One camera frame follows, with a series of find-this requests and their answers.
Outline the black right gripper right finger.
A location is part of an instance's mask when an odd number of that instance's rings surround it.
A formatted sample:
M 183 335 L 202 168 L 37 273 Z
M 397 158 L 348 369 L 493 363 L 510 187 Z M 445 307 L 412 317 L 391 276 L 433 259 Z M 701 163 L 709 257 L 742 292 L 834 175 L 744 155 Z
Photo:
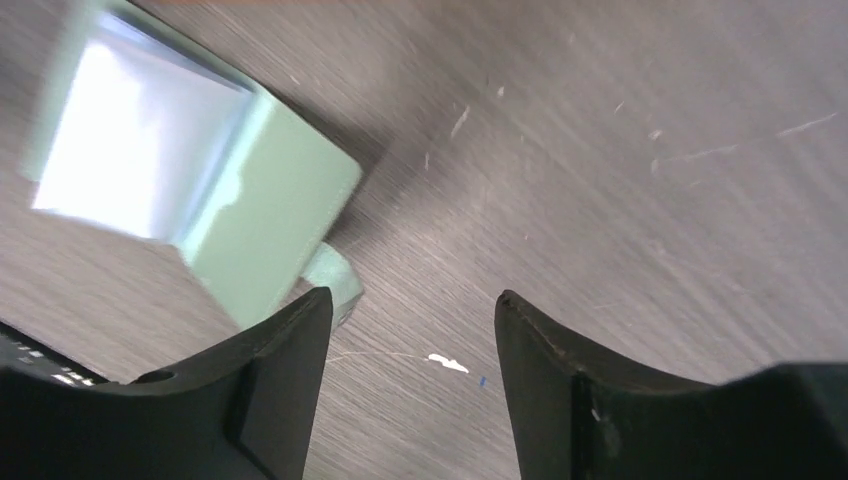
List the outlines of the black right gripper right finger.
M 843 363 L 783 363 L 710 385 L 617 353 L 509 290 L 494 326 L 525 479 L 847 475 Z

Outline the green card holder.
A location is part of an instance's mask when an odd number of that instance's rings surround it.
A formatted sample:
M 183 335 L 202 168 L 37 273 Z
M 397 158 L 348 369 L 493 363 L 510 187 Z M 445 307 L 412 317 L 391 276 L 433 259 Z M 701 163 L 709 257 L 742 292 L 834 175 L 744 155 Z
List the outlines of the green card holder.
M 23 174 L 32 208 L 174 247 L 232 320 L 298 281 L 340 326 L 363 286 L 326 236 L 359 163 L 268 88 L 128 1 L 75 1 Z

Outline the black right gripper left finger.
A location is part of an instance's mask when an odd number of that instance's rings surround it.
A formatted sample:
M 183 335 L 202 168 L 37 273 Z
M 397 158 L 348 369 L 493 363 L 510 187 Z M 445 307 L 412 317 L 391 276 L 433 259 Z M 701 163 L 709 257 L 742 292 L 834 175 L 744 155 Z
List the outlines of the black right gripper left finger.
M 127 384 L 72 387 L 1 366 L 1 475 L 299 479 L 332 320 L 318 287 Z

